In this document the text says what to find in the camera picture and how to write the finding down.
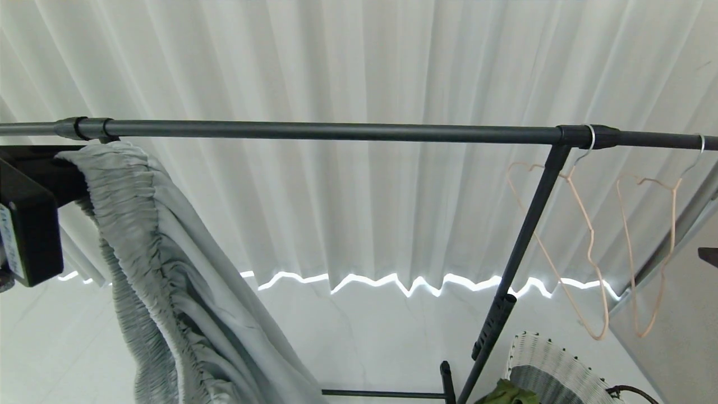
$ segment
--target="green cloth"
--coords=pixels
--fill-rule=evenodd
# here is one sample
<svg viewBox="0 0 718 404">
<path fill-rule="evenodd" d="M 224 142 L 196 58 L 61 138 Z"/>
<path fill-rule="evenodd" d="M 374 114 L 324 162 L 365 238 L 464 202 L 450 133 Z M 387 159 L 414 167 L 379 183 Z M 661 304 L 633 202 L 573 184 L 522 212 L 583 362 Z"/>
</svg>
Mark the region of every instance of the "green cloth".
<svg viewBox="0 0 718 404">
<path fill-rule="evenodd" d="M 494 391 L 478 400 L 476 404 L 540 404 L 536 394 L 515 387 L 506 379 L 496 383 Z"/>
</svg>

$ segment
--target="wicker basket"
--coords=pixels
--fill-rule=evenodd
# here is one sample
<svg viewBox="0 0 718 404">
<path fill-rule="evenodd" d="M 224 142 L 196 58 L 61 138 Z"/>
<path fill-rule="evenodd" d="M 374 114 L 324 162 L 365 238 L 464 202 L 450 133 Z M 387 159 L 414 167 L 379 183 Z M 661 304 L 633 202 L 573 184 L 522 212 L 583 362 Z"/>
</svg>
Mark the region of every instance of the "wicker basket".
<svg viewBox="0 0 718 404">
<path fill-rule="evenodd" d="M 544 404 L 622 404 L 606 382 L 550 339 L 524 331 L 511 344 L 506 379 Z"/>
</svg>

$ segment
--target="hanger hook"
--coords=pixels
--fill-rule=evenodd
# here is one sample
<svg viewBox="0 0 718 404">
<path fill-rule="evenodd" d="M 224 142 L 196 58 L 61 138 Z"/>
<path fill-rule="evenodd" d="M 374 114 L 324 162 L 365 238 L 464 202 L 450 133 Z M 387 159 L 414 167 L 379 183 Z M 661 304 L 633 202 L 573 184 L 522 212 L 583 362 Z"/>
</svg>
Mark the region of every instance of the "hanger hook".
<svg viewBox="0 0 718 404">
<path fill-rule="evenodd" d="M 593 125 L 591 125 L 591 124 L 584 124 L 584 125 L 586 125 L 588 127 L 588 129 L 591 129 L 591 147 L 589 147 L 588 150 L 583 155 L 581 155 L 579 158 L 576 159 L 576 161 L 574 161 L 574 165 L 571 167 L 571 170 L 576 168 L 576 164 L 578 164 L 582 158 L 591 154 L 591 152 L 593 151 L 593 147 L 596 145 L 596 131 L 593 129 Z"/>
<path fill-rule="evenodd" d="M 695 167 L 695 166 L 698 164 L 698 161 L 700 161 L 701 156 L 703 155 L 703 152 L 706 151 L 706 137 L 703 136 L 703 134 L 701 134 L 701 133 L 696 133 L 696 134 L 701 137 L 701 152 L 698 153 L 698 157 L 696 157 L 696 161 L 694 161 L 693 164 L 691 164 L 690 167 L 688 167 L 687 169 L 685 169 L 685 170 L 683 171 L 683 173 L 681 174 L 681 178 L 683 178 L 683 176 L 684 176 L 685 174 L 687 174 L 688 171 L 690 171 L 693 167 Z"/>
</svg>

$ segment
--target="pleated curtain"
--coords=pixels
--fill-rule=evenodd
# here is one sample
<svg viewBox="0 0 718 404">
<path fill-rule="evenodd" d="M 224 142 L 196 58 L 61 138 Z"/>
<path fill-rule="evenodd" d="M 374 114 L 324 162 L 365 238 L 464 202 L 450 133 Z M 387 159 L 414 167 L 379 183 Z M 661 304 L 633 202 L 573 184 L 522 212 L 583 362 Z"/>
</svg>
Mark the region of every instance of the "pleated curtain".
<svg viewBox="0 0 718 404">
<path fill-rule="evenodd" d="M 216 119 L 553 126 L 718 134 L 715 1 L 1 0 L 0 119 Z M 523 213 L 505 179 L 547 146 L 131 139 L 155 155 L 238 272 L 392 274 L 440 288 L 500 275 Z M 2 138 L 52 144 L 55 137 Z M 571 165 L 584 151 L 574 151 Z M 617 147 L 577 166 L 593 258 L 616 290 L 628 254 L 614 182 L 675 183 L 696 151 Z M 685 208 L 717 157 L 687 173 Z M 540 171 L 512 172 L 528 205 Z M 670 193 L 626 185 L 636 265 L 666 235 Z M 108 282 L 97 231 L 61 211 L 68 270 Z M 538 232 L 561 276 L 596 277 L 559 181 Z M 532 243 L 514 288 L 556 284 Z"/>
</svg>

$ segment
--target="clothes rack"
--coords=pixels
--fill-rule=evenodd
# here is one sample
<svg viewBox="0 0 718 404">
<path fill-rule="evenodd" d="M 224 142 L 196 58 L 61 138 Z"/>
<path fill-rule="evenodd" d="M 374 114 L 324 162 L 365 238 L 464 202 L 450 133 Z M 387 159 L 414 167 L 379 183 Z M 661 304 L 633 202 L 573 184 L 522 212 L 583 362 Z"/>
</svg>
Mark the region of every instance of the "clothes rack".
<svg viewBox="0 0 718 404">
<path fill-rule="evenodd" d="M 444 391 L 391 392 L 367 390 L 323 390 L 325 395 L 428 398 L 447 404 L 466 404 L 508 317 L 516 304 L 509 287 L 516 276 L 533 231 L 574 147 L 599 150 L 616 146 L 664 147 L 672 149 L 718 150 L 718 137 L 697 134 L 621 131 L 604 125 L 559 125 L 557 127 L 480 127 L 408 124 L 326 124 L 247 121 L 137 121 L 88 118 L 55 122 L 0 124 L 0 136 L 59 135 L 74 140 L 99 139 L 110 142 L 120 137 L 200 137 L 253 139 L 314 139 L 394 142 L 459 142 L 504 144 L 549 144 L 551 150 L 531 205 L 523 220 L 498 289 L 479 337 L 472 350 L 474 365 L 459 397 L 449 363 L 440 366 Z"/>
</svg>

